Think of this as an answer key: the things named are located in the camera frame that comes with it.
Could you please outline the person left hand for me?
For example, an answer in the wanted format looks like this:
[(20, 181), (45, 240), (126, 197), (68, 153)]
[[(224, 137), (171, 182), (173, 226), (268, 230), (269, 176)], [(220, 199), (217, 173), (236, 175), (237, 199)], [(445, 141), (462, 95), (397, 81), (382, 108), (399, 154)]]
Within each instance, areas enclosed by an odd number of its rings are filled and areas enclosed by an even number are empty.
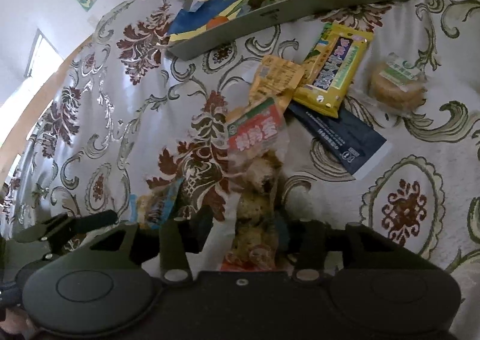
[(1, 329), (10, 335), (20, 335), (23, 339), (31, 339), (36, 328), (29, 315), (21, 308), (7, 308), (5, 318), (1, 319)]

